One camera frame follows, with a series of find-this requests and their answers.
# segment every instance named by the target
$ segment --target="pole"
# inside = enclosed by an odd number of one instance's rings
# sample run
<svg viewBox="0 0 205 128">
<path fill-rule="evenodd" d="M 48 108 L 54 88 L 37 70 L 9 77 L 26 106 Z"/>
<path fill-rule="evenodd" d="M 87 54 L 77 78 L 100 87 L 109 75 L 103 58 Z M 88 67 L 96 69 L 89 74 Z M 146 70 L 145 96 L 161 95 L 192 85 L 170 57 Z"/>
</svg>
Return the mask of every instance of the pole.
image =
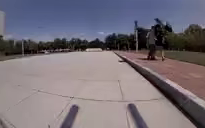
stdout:
<svg viewBox="0 0 205 128">
<path fill-rule="evenodd" d="M 138 21 L 135 21 L 135 41 L 136 41 L 136 49 L 135 49 L 135 51 L 138 52 L 138 49 L 139 49 L 139 41 L 138 41 Z"/>
<path fill-rule="evenodd" d="M 138 52 L 138 50 L 139 50 L 139 41 L 138 41 L 138 30 L 136 29 L 136 36 L 135 36 L 135 38 L 136 38 L 136 52 Z"/>
<path fill-rule="evenodd" d="M 22 56 L 24 56 L 24 40 L 22 40 Z"/>
</svg>

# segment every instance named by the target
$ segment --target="pavement joint line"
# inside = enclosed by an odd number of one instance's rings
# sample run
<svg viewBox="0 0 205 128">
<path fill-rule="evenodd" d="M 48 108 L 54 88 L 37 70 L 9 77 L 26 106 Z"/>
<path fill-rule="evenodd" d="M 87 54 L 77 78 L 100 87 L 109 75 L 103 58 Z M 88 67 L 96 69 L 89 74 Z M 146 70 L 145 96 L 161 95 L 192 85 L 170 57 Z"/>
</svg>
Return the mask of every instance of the pavement joint line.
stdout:
<svg viewBox="0 0 205 128">
<path fill-rule="evenodd" d="M 120 80 L 118 80 L 118 86 L 119 86 L 119 89 L 120 89 L 120 92 L 121 92 L 121 99 L 124 100 L 124 93 L 123 93 L 122 88 L 121 88 Z"/>
<path fill-rule="evenodd" d="M 129 122 L 129 118 L 128 118 L 128 108 L 127 108 L 128 106 L 126 106 L 126 113 L 125 113 L 125 115 L 126 115 L 126 121 L 127 121 L 127 126 L 128 126 L 128 128 L 131 128 L 131 126 L 130 126 L 130 122 Z"/>
<path fill-rule="evenodd" d="M 97 102 L 121 102 L 121 103 L 129 103 L 129 102 L 149 102 L 149 101 L 157 101 L 157 100 L 164 100 L 164 97 L 160 98 L 154 98 L 154 99 L 149 99 L 149 100 L 132 100 L 132 101 L 126 101 L 126 100 L 100 100 L 100 99 L 90 99 L 90 98 L 81 98 L 81 97 L 74 97 L 74 96 L 64 96 L 60 94 L 55 94 L 55 93 L 50 93 L 50 92 L 45 92 L 45 91 L 38 91 L 40 93 L 46 93 L 49 95 L 55 95 L 55 96 L 60 96 L 60 97 L 65 97 L 65 98 L 70 98 L 70 99 L 77 99 L 77 100 L 86 100 L 86 101 L 97 101 Z"/>
<path fill-rule="evenodd" d="M 70 98 L 68 104 L 65 105 L 65 107 L 62 109 L 62 111 L 56 116 L 54 121 L 52 121 L 52 123 L 48 124 L 48 128 L 50 128 L 51 125 L 55 124 L 57 120 L 60 120 L 59 118 L 61 117 L 62 113 L 67 109 L 67 107 L 71 104 L 72 100 L 73 100 L 73 98 Z"/>
<path fill-rule="evenodd" d="M 19 101 L 19 102 L 18 102 L 18 103 L 16 103 L 15 105 L 10 106 L 8 109 L 6 109 L 6 110 L 5 110 L 5 112 L 4 112 L 4 113 L 8 112 L 8 111 L 9 111 L 12 107 L 15 107 L 15 106 L 19 105 L 20 103 L 22 103 L 23 101 L 27 100 L 28 98 L 30 98 L 31 96 L 33 96 L 33 95 L 35 95 L 35 94 L 37 94 L 37 93 L 38 93 L 37 91 L 36 91 L 36 92 L 31 93 L 29 96 L 27 96 L 27 97 L 23 98 L 21 101 Z"/>
<path fill-rule="evenodd" d="M 117 80 L 90 80 L 90 79 L 77 79 L 77 80 L 82 80 L 82 81 L 101 81 L 101 82 L 104 82 L 104 81 L 106 81 L 106 82 L 116 82 Z"/>
</svg>

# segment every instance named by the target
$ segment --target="lamp post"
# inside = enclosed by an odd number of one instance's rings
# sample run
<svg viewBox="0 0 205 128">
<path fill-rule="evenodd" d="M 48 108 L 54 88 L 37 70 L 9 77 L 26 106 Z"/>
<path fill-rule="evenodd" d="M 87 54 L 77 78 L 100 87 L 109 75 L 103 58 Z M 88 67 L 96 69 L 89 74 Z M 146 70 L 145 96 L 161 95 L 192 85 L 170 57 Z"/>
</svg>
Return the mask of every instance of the lamp post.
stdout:
<svg viewBox="0 0 205 128">
<path fill-rule="evenodd" d="M 139 41 L 138 41 L 138 21 L 135 21 L 135 41 L 136 41 L 136 49 L 135 49 L 135 51 L 138 52 L 138 49 L 139 49 Z"/>
</svg>

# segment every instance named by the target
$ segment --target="person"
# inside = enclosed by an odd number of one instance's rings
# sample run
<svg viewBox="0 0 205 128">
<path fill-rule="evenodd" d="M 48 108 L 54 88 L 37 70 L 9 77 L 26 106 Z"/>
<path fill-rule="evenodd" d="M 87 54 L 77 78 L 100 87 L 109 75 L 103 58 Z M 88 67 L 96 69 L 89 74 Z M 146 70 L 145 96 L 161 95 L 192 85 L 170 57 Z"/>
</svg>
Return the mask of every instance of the person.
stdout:
<svg viewBox="0 0 205 128">
<path fill-rule="evenodd" d="M 162 26 L 159 24 L 155 26 L 155 36 L 156 36 L 156 42 L 155 42 L 156 49 L 160 50 L 162 61 L 164 61 L 165 60 L 165 51 L 164 51 L 165 39 L 164 39 L 164 32 L 162 30 Z"/>
<path fill-rule="evenodd" d="M 147 34 L 147 44 L 149 47 L 148 60 L 155 60 L 155 52 L 156 52 L 156 44 L 155 44 L 156 36 L 154 26 L 151 27 L 150 32 Z"/>
</svg>

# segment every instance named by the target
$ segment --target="walkway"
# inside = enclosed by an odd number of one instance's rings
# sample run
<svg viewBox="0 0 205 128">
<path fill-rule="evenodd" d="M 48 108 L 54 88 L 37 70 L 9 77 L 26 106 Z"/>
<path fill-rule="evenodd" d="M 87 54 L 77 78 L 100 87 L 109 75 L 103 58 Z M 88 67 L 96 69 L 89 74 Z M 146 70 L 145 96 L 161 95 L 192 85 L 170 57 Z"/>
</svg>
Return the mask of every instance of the walkway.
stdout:
<svg viewBox="0 0 205 128">
<path fill-rule="evenodd" d="M 134 103 L 149 128 L 194 128 L 156 88 L 112 52 L 74 52 L 0 62 L 0 117 L 16 128 L 135 128 Z"/>
<path fill-rule="evenodd" d="M 144 65 L 164 77 L 178 83 L 183 88 L 191 91 L 195 95 L 205 100 L 205 67 L 181 62 L 177 60 L 167 59 L 162 62 L 145 60 L 146 56 L 143 54 L 118 52 L 137 63 Z"/>
</svg>

